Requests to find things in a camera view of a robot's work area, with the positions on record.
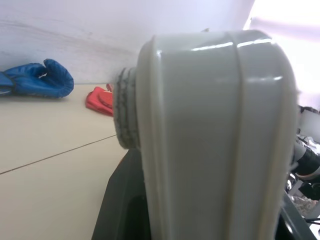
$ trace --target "glove cuff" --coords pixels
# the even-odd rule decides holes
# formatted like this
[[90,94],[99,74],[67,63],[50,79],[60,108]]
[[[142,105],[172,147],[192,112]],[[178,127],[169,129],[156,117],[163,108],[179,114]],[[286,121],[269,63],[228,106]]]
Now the glove cuff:
[[5,72],[0,71],[0,96],[12,94],[15,87],[16,82]]

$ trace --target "beige floor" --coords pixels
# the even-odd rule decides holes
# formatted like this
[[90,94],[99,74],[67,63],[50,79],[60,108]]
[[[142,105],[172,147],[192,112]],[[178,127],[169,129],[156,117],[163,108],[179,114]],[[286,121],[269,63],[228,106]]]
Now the beige floor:
[[61,100],[0,99],[0,239],[90,240],[126,151],[112,117],[85,108],[94,85]]

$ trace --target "blue boxing glove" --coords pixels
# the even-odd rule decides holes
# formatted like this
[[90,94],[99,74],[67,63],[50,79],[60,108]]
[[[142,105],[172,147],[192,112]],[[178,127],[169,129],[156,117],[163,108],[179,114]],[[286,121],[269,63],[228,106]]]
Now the blue boxing glove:
[[35,95],[63,98],[74,89],[74,79],[57,61],[52,59],[29,63],[0,72],[1,95]]

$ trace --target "boxing glove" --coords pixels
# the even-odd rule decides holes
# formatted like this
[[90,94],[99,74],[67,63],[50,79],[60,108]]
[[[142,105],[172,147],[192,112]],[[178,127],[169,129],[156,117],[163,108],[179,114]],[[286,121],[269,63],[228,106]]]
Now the boxing glove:
[[62,98],[74,89],[74,79],[52,59],[29,63],[0,72],[0,95],[33,95]]

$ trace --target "floor tile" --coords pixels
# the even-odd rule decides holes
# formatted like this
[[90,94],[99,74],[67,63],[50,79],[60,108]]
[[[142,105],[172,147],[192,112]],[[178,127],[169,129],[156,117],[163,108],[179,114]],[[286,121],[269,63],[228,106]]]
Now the floor tile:
[[90,240],[125,153],[114,136],[0,175],[1,240]]
[[94,87],[61,99],[1,97],[0,173],[114,135],[112,117],[85,107]]

